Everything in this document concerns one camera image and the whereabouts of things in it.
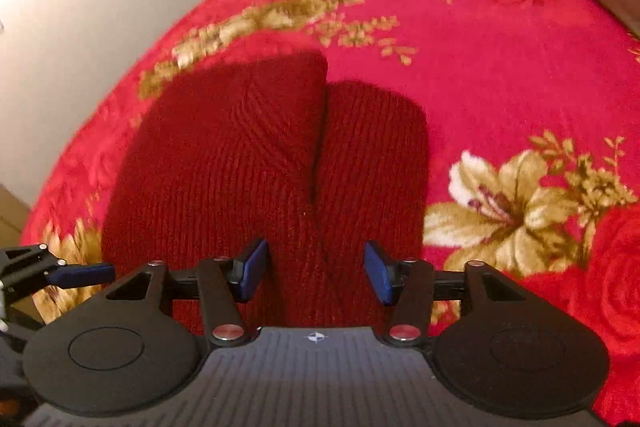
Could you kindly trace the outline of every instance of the black circular pad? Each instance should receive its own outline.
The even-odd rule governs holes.
[[[437,338],[441,381],[473,406],[544,419],[590,407],[609,370],[593,331],[552,306],[492,303]]]
[[[495,360],[517,371],[551,369],[564,355],[564,346],[553,333],[527,327],[497,333],[489,347]]]
[[[96,346],[109,349],[97,351]],[[86,369],[112,371],[134,362],[144,351],[145,343],[135,331],[125,328],[95,328],[80,333],[69,346],[71,360]]]
[[[94,299],[27,343],[24,374],[41,399],[82,416],[107,416],[181,389],[200,362],[194,336],[144,301],[96,307]]]

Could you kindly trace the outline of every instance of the white lily print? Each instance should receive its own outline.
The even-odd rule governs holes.
[[[425,245],[459,247],[446,270],[462,270],[480,259],[518,277],[563,271],[578,243],[562,225],[577,212],[564,188],[540,187],[546,161],[526,150],[498,171],[469,151],[450,170],[449,194],[456,203],[436,203],[424,218]]]

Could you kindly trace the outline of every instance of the wooden cabinet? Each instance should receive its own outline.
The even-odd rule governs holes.
[[[20,245],[29,207],[0,185],[0,248]]]

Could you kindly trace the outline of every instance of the ridged gray surface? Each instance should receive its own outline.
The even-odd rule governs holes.
[[[453,396],[413,349],[379,343],[369,328],[265,328],[214,351],[180,393],[147,410],[80,418],[50,405],[26,427],[602,427],[587,412],[540,421],[497,417]]]

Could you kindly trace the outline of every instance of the bed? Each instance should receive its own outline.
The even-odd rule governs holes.
[[[145,113],[181,71],[236,60],[226,47],[266,30],[322,49],[329,82],[359,78],[423,108],[423,257],[446,269],[482,259],[596,330],[611,372],[595,410],[640,420],[640,41],[595,0],[205,0],[66,147],[23,244],[101,259],[110,194]],[[47,289],[36,304],[52,320],[95,291]],[[434,327],[456,312],[440,305]]]

